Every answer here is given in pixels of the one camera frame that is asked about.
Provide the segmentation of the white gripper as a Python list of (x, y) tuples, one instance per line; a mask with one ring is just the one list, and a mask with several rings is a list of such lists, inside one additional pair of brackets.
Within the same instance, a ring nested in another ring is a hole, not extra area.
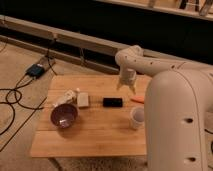
[(119, 82), (117, 84), (116, 90), (119, 90), (122, 85), (131, 85), (131, 90), (133, 94), (136, 94), (136, 71), (129, 68), (121, 68), (119, 73)]

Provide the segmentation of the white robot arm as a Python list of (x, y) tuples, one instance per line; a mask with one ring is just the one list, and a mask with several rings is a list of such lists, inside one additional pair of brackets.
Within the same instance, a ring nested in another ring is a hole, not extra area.
[(118, 51), (119, 86), (136, 74), (152, 78), (145, 92), (148, 171), (208, 171), (204, 115), (213, 109), (213, 65), (152, 58), (138, 46)]

